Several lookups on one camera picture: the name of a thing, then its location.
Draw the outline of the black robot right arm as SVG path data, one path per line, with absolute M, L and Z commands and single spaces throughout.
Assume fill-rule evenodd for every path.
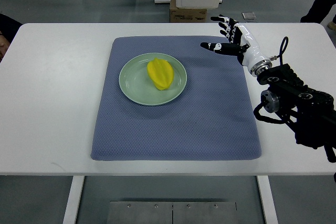
M 262 71 L 257 76 L 269 87 L 260 95 L 254 109 L 257 120 L 286 124 L 294 132 L 297 144 L 313 149 L 324 147 L 329 162 L 335 162 L 334 98 L 314 90 L 295 74 L 287 63 Z

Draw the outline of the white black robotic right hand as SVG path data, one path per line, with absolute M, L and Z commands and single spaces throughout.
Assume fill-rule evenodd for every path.
M 220 33 L 228 39 L 228 43 L 203 42 L 201 47 L 220 55 L 236 56 L 254 77 L 272 67 L 271 60 L 260 51 L 257 40 L 245 25 L 222 15 L 211 17 L 211 20 L 218 22 Z

